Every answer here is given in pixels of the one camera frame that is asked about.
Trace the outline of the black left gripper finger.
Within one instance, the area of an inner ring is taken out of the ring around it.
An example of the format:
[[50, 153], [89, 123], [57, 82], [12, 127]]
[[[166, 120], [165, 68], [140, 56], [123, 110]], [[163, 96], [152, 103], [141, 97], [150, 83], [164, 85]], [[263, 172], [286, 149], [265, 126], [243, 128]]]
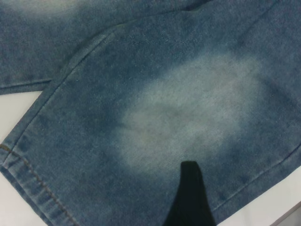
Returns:
[[165, 226], [215, 226], [202, 173], [195, 161], [181, 163], [180, 183]]

